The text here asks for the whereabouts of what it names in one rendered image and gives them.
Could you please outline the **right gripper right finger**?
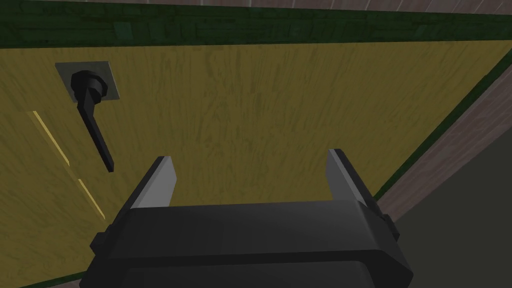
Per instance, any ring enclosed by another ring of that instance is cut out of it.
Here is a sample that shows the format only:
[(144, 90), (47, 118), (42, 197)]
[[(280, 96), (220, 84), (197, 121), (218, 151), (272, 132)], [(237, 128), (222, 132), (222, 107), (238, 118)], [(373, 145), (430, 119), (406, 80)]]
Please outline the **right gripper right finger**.
[(358, 200), (367, 207), (376, 204), (356, 169), (341, 149), (328, 149), (325, 176), (334, 200)]

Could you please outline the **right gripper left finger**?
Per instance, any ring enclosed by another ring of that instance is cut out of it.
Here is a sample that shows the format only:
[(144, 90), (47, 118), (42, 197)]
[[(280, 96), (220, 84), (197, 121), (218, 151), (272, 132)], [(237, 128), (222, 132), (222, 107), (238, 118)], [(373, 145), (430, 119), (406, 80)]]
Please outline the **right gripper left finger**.
[(176, 182), (172, 158), (159, 156), (141, 181), (141, 187), (136, 188), (136, 197), (130, 208), (168, 207)]

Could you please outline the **yellow wooden door leaf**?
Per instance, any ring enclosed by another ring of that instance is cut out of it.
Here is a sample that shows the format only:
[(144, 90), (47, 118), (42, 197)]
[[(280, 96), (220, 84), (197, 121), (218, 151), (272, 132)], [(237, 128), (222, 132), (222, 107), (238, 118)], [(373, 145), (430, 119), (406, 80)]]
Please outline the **yellow wooden door leaf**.
[[(175, 206), (329, 200), (327, 150), (375, 194), (512, 40), (0, 49), (0, 288), (84, 271), (159, 156)], [(55, 63), (108, 61), (108, 172)]]

